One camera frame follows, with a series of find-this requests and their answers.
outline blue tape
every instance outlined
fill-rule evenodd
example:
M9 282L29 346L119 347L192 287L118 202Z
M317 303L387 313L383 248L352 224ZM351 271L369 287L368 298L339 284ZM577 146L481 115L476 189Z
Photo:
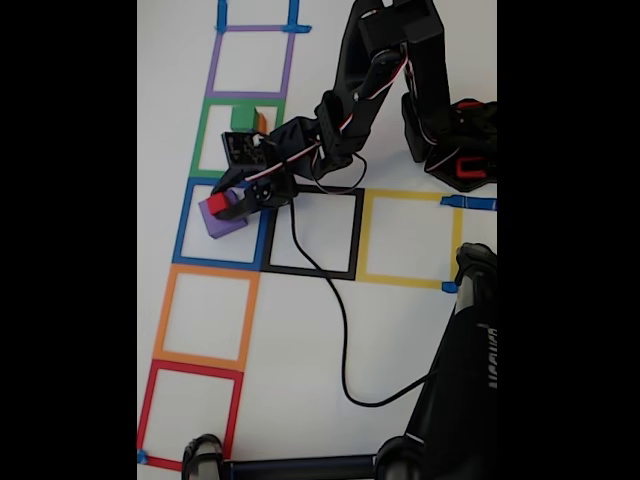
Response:
M471 210L498 211L497 198L466 197L464 195L451 195L442 197L440 205L449 205L455 208L469 208Z
M227 0L218 0L218 20L216 30L220 33L227 31Z
M283 32L309 33L311 31L311 25L298 25L299 13L300 0L289 0L289 18L287 18L287 24L281 27Z
M205 185L208 187L214 187L218 183L219 179L216 178L204 178L204 177L189 177L187 180L187 188L184 194L184 201L182 204L182 213L180 214L180 223L178 224L178 234L176 235L176 243L173 248L173 263L180 263L183 265L197 265L202 267L216 267L216 268L229 268L236 270L252 270L255 272L260 271L262 265L262 255L264 253L264 246L267 241L267 225L269 224L269 211L262 210L260 212L260 220L258 225L258 239L256 240L256 248L253 254L253 261L247 262L231 262L227 260L216 260L212 258L203 257L183 257L182 247L186 235L187 222L189 221L189 213L191 209L191 200L193 197L193 191L196 186Z
M300 12L300 0L289 0L289 18L287 23L289 25L298 24L298 13Z
M147 464L147 452L144 450L138 450L138 463L142 465Z
M456 282L442 282L442 291L446 293L458 293Z

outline blue tape square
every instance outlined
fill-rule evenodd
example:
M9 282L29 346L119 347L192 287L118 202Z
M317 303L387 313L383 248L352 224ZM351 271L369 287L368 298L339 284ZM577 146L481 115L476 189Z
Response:
M182 213L180 215L180 224L178 226L178 234L176 244L173 250L173 263L181 263L185 265L198 265L203 267L231 268L236 270L260 271L262 264L262 255L267 238L267 225L269 223L269 212L260 212L260 223L258 226L258 236L256 238L256 248L253 253L253 262L231 262L228 260L215 260L208 258L195 258L182 256L182 247L184 244L184 236L189 221L189 210L191 208L191 200L193 198L193 190L196 186L207 185L214 187L218 183L217 178L191 177L187 182L187 189L182 204Z

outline purple cube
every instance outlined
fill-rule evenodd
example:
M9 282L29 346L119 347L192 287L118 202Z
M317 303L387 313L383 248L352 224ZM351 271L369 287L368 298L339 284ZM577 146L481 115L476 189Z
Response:
M231 205L238 202L238 197L234 191L227 190L224 192L224 195L229 199ZM239 220L218 220L209 213L209 207L207 207L206 200L200 202L198 206L200 207L204 223L207 226L207 232L209 232L209 235L213 238L220 238L231 232L235 232L242 227L246 227L249 224L246 218L241 218Z

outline black cable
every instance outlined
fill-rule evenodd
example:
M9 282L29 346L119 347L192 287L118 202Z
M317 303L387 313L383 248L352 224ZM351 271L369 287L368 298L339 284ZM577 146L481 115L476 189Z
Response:
M342 367L341 367L342 390L344 391L344 394L347 397L347 399L351 403L358 405L359 407L367 407L367 408L383 407L397 400L398 398L406 395L417 386L426 382L427 379L429 379L431 376L435 375L437 373L437 370L427 373L426 375L420 377L418 380L416 380L412 384L407 385L402 390L398 391L397 393L394 393L389 398L386 398L380 402L373 402L373 403L361 402L360 400L356 400L351 396L351 394L349 393L349 388L347 387L347 344L348 344L348 333L349 333L348 325L347 325L347 311L344 308L344 303L342 303L342 298L340 297L338 290L333 284L333 281L331 281L331 277L329 276L329 274L325 272L320 267L320 265L318 265L315 262L315 260L313 260L313 258L311 258L309 254L305 252L300 246L300 243L298 242L298 236L296 235L296 214L295 214L295 208L293 206L293 198L291 199L289 205L291 209L291 236L293 237L293 243L295 244L298 251L302 254L302 256L306 258L309 261L309 263L311 263L315 267L315 269L324 277L324 279L327 281L327 283L331 287L331 290L333 290L333 293L335 294L336 298L338 299L338 304L340 304L340 311L342 312L342 323L344 326L344 338L342 342Z
M317 185L317 187L322 190L324 193L328 193L329 195L345 195L347 193L351 193L353 192L356 188L358 188L358 185L360 185L360 182L362 182L362 180L364 179L364 176L367 174L367 161L362 158L360 155L358 155L357 153L354 153L354 155L356 157L358 157L360 160L362 160L362 175L360 175L360 178L358 179L358 181L355 183L355 185L347 188L346 190L337 190L334 192L330 192L328 190L325 190L325 187L323 185L320 185L320 182L318 182L318 179L316 178L316 176L313 173L313 165L311 167L311 178L313 179L313 181L315 182L315 184Z

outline wire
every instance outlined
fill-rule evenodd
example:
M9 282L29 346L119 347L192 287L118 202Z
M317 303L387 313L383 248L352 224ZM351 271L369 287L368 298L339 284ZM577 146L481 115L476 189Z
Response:
M395 70L395 72L393 72L393 75L391 76L391 80L389 80L387 83L385 83L382 87L380 87L378 90L373 92L371 95L366 97L365 100L373 100L378 95L380 95L382 92L384 92L387 88L391 87L391 85L393 85L393 82L396 81L396 78L398 78L398 75L400 75L400 72L402 72L404 70L404 68L407 66L407 62L408 61L409 61L409 49L405 48L404 59L403 59L402 63L400 65L398 65L398 68ZM349 125L351 123L351 120L353 120L353 113L349 114L349 116L347 118L345 118L344 122L342 122L342 124L338 127L338 129L340 130L340 133L342 133L342 131L345 128L347 128L347 125Z
M389 80L387 83L385 83L382 87L380 87L378 90L376 90L374 93L372 93L370 96L367 97L367 100L373 100L374 98L376 98L378 95L380 95L382 92L384 92L387 88L389 88L391 85L393 85L393 82L396 81L396 78L398 78L398 75L400 75L400 72L402 72L402 70L404 70L404 67L407 66L407 62L409 61L409 49L405 48L405 52L404 52L404 59L402 61L402 63L398 66L398 68L396 69L395 72L393 72L393 76L391 77L391 80Z
M339 127L340 133L342 133L342 130L347 128L347 125L349 125L351 123L351 120L353 120L353 113L349 114L349 116L345 119L345 121L342 122L342 125L340 125L340 127Z
M358 157L360 160L362 160L362 175L360 175L360 178L358 179L358 181L355 183L355 185L347 188L346 190L337 190L337 191L333 191L330 192L328 190L325 190L325 188L320 185L320 182L318 182L318 180L316 179L316 176L313 174L313 166L316 164L316 160L318 159L318 153L320 152L320 149L316 150L315 155L313 156L313 161L311 162L311 178L313 179L313 181L315 182L316 186L322 190L324 193L327 193L329 195L344 195L346 193L351 193L353 192L356 188L358 188L358 185L360 185L360 182L362 182L362 180L364 179L364 176L367 173L367 161L362 158L360 155L358 155L357 153L354 153L354 155L356 157Z
M293 162L294 160L298 160L299 158L305 156L311 150L313 150L314 148L318 148L319 146L320 146L320 143L314 143L310 147L307 147L304 150L296 153L295 155L290 156L289 158L287 158L286 160L282 161L281 163L277 163L276 165L274 165L272 167L269 167L269 168L267 168L266 170L263 170L260 173L256 173L255 175L251 175L250 177L246 177L244 180L246 182L253 182L254 180L259 180L259 179L261 179L263 177L271 175L273 172L275 172L276 170L278 170L279 168L284 166L286 163Z
M378 13L378 10L376 10L376 9L369 10L368 12L364 12L364 13L360 16L360 19L362 20L363 18L367 18L368 16L370 16L370 15L374 15L374 14L376 14L376 13Z
M293 198L289 202L289 206L290 206L290 209L291 209L291 236L293 237L293 243L295 244L295 246L298 249L298 251L302 254L302 256L304 258L306 258L309 261L309 263L311 263L311 265L313 265L315 267L315 269L318 271L318 273L320 273L324 277L324 279L327 281L327 283L331 287L331 290L333 290L333 293L335 294L336 298L338 299L338 304L340 305L340 311L342 312L342 324L344 326L344 336L343 336L343 341L342 341L342 366L341 366L341 372L340 373L341 373L341 380L342 380L342 391L344 392L344 395L347 397L347 399L351 403L353 403L354 405L357 405L359 407L366 407L366 408L384 407L385 405L388 405L391 402L394 402L397 399L399 399L400 397L406 395L411 390L413 390L414 388L420 386L421 384L426 382L429 378L431 378L436 373L438 373L437 370L433 370L433 371L427 373L426 375L423 375L422 377L417 379L415 382L407 385L402 390L399 390L398 392L394 393L389 398L385 398L384 400L381 400L380 402L361 402L360 400L356 400L355 398L353 398L351 396L351 394L349 393L349 388L347 387L347 345L349 343L348 342L349 328L348 328L348 324L347 324L347 311L344 308L344 303L342 302L342 298L340 297L340 293L338 293L338 289L333 284L333 281L331 280L331 277L329 276L329 274L327 272L325 272L320 267L320 265L318 265L315 262L315 260L313 260L313 258L311 258L309 256L309 254L307 252L305 252L303 250L303 248L300 246L300 243L298 242L298 236L296 235L296 212L295 212L295 208L294 208L294 205L293 205Z
M460 151L460 147L456 148L451 154L449 154L449 156L445 157L444 160L440 160L438 163L436 163L435 165L432 165L429 168L425 168L425 172L431 172L432 170L435 170L436 168L438 168L440 165L442 165L444 162L446 162L447 160L449 160L450 158L452 158L456 153L458 153Z
M411 93L413 94L413 96L415 97L415 99L418 99L418 86L416 85L416 78L415 78L415 74L413 72L413 64L411 63L411 60L409 60L407 62L407 67L405 69L405 75L407 77L409 77L409 90L411 90ZM416 111L416 116L418 117L418 126L420 127L420 133L422 134L422 138L424 138L425 142L427 142L429 145L432 146L436 146L438 144L437 140L432 139L431 137L429 137L425 131L424 128L422 127L422 120L420 118L420 115L417 114Z

